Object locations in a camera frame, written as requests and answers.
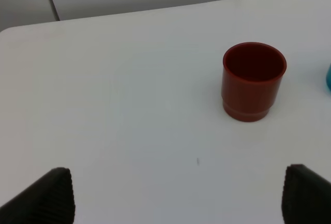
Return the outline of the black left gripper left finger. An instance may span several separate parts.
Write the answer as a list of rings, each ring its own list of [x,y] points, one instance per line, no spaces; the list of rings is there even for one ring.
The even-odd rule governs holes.
[[[74,223],[71,172],[54,168],[1,206],[1,223]]]

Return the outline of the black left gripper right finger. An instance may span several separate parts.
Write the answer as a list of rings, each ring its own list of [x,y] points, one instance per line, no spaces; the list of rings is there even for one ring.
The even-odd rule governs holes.
[[[330,182],[305,165],[287,167],[281,210],[284,223],[330,223]]]

